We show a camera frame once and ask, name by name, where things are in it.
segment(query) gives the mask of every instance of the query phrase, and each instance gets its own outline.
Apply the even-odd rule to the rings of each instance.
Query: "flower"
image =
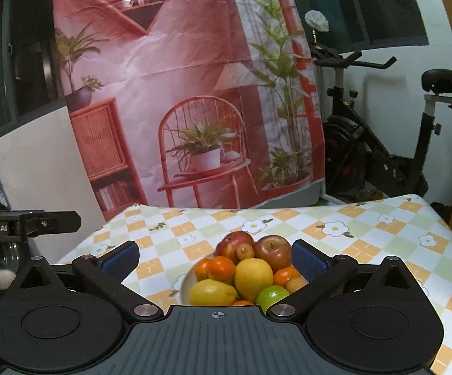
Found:
[[[264,224],[262,220],[245,221],[244,225],[242,226],[242,231],[245,231],[249,234],[255,234],[256,232],[261,231],[263,228],[266,228],[266,224]]]
[[[423,247],[434,247],[436,245],[436,240],[432,235],[421,235],[419,237],[420,245]]]
[[[172,285],[172,289],[176,292],[179,292],[181,290],[181,286],[183,285],[183,280],[186,277],[186,274],[183,273],[178,277],[178,279],[175,281],[175,283]]]
[[[389,214],[381,214],[379,217],[377,217],[377,221],[380,223],[391,224],[394,220],[396,219]]]
[[[417,280],[417,283],[419,284],[419,286],[421,287],[421,289],[423,290],[423,292],[425,293],[426,296],[429,296],[429,290],[427,290],[424,285],[422,284],[422,282],[420,280]]]
[[[181,247],[184,247],[185,245],[190,245],[194,242],[195,237],[193,237],[191,234],[186,234],[178,238],[178,243]]]
[[[98,244],[93,248],[91,254],[96,257],[100,257],[101,255],[106,253],[106,251],[108,251],[108,244]]]
[[[344,233],[348,232],[349,228],[347,228],[342,221],[325,223],[325,227],[323,227],[323,234],[331,235],[332,237],[340,237]]]

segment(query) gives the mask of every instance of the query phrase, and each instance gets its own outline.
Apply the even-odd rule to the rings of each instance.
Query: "yellow fruit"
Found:
[[[273,270],[265,260],[248,258],[237,265],[234,286],[243,299],[255,303],[260,291],[272,284]]]
[[[308,282],[303,277],[295,277],[290,279],[285,285],[285,289],[289,291],[290,294],[294,293],[296,290],[299,290],[304,285],[307,285]]]
[[[192,306],[231,306],[237,300],[238,293],[234,287],[212,279],[197,282],[189,291]]]

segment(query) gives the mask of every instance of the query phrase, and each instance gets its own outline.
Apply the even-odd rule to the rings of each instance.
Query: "triangular cutout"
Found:
[[[38,267],[32,267],[28,275],[24,279],[21,289],[36,288],[39,286],[47,286],[49,284],[47,278],[42,275]]]
[[[408,289],[410,286],[404,278],[402,271],[398,267],[393,267],[385,276],[384,286],[392,288]]]

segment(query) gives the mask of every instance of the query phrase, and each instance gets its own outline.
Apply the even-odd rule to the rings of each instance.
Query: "white flower pot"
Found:
[[[190,162],[191,169],[194,169],[196,172],[219,168],[221,165],[221,148],[192,155]]]

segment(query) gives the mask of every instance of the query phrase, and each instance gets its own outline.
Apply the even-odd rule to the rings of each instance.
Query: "chair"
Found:
[[[242,157],[239,158],[232,167],[219,168],[217,173],[205,173],[203,177],[185,176],[190,168],[190,156],[180,156],[182,153],[169,152],[170,149],[183,143],[181,135],[178,133],[183,129],[193,128],[197,122],[220,123],[229,128],[237,137],[223,144],[224,153],[235,151]],[[198,191],[198,186],[202,183],[209,183],[214,180],[228,178],[234,190],[235,207],[240,209],[240,199],[238,185],[235,178],[237,172],[244,170],[249,182],[258,195],[254,179],[250,173],[248,151],[245,146],[245,125],[240,112],[229,102],[219,97],[197,96],[186,99],[175,105],[163,117],[158,128],[158,144],[160,158],[162,160],[164,184],[158,191],[167,193],[169,207],[174,207],[173,190],[193,187],[194,195],[199,208],[203,207],[202,198]]]

